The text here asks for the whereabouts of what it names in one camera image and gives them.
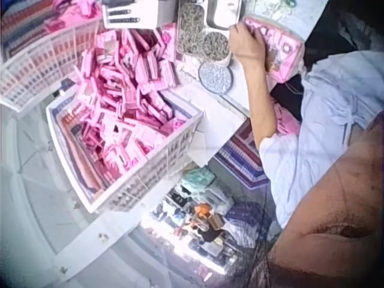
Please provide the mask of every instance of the plastic crate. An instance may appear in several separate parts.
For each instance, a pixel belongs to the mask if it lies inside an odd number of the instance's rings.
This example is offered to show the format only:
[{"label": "plastic crate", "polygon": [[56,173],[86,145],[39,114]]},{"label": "plastic crate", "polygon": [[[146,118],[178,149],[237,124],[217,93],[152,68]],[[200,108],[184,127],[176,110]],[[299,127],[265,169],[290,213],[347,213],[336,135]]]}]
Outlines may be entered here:
[{"label": "plastic crate", "polygon": [[81,53],[105,30],[102,19],[87,20],[26,46],[1,67],[0,104],[20,113],[60,88],[80,65]]},{"label": "plastic crate", "polygon": [[[79,140],[80,122],[72,114],[78,105],[74,97],[77,87],[70,88],[47,107],[47,118],[53,142],[66,174],[78,197],[90,212],[106,210],[129,211],[138,205],[145,195],[163,178],[172,176],[184,168],[190,159],[187,155],[196,126],[203,113],[172,91],[162,91],[165,100],[175,114],[183,115],[186,123],[172,133],[165,142],[147,154],[146,161],[140,161],[117,181],[108,174],[99,175],[94,167],[95,158]],[[79,167],[73,159],[81,158]],[[83,174],[93,175],[103,187],[93,191],[85,185]]]}]

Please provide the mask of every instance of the stack of pink packages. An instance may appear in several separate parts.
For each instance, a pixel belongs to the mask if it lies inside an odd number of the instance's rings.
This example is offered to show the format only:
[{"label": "stack of pink packages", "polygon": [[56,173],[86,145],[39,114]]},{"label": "stack of pink packages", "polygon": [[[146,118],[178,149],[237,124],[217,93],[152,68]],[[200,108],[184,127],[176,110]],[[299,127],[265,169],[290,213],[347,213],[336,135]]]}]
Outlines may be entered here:
[{"label": "stack of pink packages", "polygon": [[118,179],[185,122],[158,92],[176,86],[175,39],[175,23],[161,32],[107,31],[83,52],[73,113],[101,174]]}]

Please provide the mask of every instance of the striped cloth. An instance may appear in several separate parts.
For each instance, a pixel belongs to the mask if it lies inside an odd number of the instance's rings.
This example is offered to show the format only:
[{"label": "striped cloth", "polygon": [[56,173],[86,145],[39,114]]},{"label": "striped cloth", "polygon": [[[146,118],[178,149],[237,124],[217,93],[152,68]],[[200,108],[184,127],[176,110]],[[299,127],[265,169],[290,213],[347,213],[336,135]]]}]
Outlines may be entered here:
[{"label": "striped cloth", "polygon": [[269,183],[255,146],[249,119],[216,153],[214,158],[249,190]]}]

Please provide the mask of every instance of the white shirt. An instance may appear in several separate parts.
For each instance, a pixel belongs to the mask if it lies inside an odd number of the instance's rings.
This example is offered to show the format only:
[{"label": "white shirt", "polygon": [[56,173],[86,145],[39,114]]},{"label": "white shirt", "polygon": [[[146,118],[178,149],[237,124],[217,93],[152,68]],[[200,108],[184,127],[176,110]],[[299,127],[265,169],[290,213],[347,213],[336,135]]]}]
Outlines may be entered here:
[{"label": "white shirt", "polygon": [[384,54],[331,56],[319,61],[302,84],[299,136],[275,134],[260,144],[282,228],[301,199],[346,151],[352,125],[365,129],[384,110]]}]

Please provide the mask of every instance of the hand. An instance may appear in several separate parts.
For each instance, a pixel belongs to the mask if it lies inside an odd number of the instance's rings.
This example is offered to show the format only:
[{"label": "hand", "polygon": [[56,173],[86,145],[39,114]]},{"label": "hand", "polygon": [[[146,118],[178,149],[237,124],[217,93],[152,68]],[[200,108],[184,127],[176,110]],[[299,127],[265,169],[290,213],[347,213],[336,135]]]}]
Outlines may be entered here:
[{"label": "hand", "polygon": [[243,68],[255,65],[264,68],[266,47],[260,30],[255,29],[254,35],[252,35],[246,25],[239,22],[231,26],[229,31],[229,49]]}]

